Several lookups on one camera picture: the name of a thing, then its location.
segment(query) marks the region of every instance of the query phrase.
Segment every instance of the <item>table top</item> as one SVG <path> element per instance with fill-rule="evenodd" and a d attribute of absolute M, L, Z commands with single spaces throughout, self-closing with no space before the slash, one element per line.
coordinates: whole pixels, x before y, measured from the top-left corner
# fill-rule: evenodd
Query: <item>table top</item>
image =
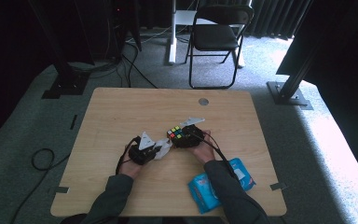
<path fill-rule="evenodd" d="M 201 105 L 199 100 L 209 103 Z M 240 158 L 256 182 L 248 194 L 269 216 L 282 216 L 286 206 L 247 91 L 98 88 L 81 124 L 51 214 L 66 217 L 88 213 L 115 173 L 119 157 L 133 137 L 145 131 L 154 141 L 189 117 L 205 118 L 197 127 L 211 135 L 228 160 Z M 203 173 L 201 164 L 182 148 L 171 148 L 162 160 L 145 165 L 134 181 L 122 216 L 200 216 L 187 183 Z M 204 216 L 223 216 L 221 207 Z"/>

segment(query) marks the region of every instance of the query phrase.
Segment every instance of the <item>blue wet wipes pack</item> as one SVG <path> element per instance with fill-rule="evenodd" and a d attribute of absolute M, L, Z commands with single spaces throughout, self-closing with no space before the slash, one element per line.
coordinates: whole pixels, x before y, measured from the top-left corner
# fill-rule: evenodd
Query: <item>blue wet wipes pack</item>
<path fill-rule="evenodd" d="M 249 175 L 245 166 L 239 158 L 234 158 L 229 161 L 234 173 L 237 175 L 241 182 L 243 190 L 249 190 L 255 182 Z M 219 199 L 215 196 L 214 190 L 211 186 L 211 182 L 205 173 L 197 175 L 193 180 L 188 183 L 191 196 L 199 207 L 200 213 L 204 214 L 220 206 Z"/>

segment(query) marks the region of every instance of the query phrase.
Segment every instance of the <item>chair backrest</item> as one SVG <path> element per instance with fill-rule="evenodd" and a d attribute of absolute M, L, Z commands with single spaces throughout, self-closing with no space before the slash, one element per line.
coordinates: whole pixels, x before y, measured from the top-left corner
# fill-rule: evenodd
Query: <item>chair backrest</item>
<path fill-rule="evenodd" d="M 197 19 L 212 21 L 224 25 L 245 25 L 247 26 L 254 16 L 254 10 L 249 6 L 243 5 L 210 5 L 201 7 L 194 17 L 193 25 L 197 24 Z"/>

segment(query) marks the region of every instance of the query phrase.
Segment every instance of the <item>black chair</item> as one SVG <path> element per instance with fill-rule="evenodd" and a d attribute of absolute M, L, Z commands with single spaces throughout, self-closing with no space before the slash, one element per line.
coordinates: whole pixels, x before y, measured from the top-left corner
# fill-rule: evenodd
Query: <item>black chair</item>
<path fill-rule="evenodd" d="M 193 89 L 228 89 L 234 82 L 237 75 L 238 61 L 241 54 L 244 31 L 254 16 L 254 10 L 249 6 L 243 5 L 209 5 L 200 8 L 194 17 L 193 26 L 188 41 L 187 57 L 190 56 L 190 71 L 188 83 Z M 227 54 L 194 54 L 193 48 L 199 51 L 228 51 Z M 194 56 L 225 56 L 224 63 L 228 55 L 235 50 L 238 55 L 235 60 L 234 75 L 232 81 L 226 86 L 201 86 L 196 87 L 192 84 L 193 57 Z"/>

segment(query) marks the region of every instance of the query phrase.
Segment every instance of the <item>hand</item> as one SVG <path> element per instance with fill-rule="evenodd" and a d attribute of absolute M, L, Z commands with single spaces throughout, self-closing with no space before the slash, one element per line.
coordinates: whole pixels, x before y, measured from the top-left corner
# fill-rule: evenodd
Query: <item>hand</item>
<path fill-rule="evenodd" d="M 131 161 L 129 156 L 129 151 L 124 155 L 123 163 L 121 163 L 120 169 L 118 170 L 119 174 L 128 175 L 132 179 L 135 179 L 142 170 L 142 165 L 139 165 Z"/>
<path fill-rule="evenodd" d="M 211 144 L 211 131 L 206 130 L 203 132 L 205 133 L 204 140 Z M 187 150 L 191 152 L 202 165 L 208 161 L 215 160 L 213 148 L 203 141 L 200 142 L 197 147 L 189 147 Z"/>

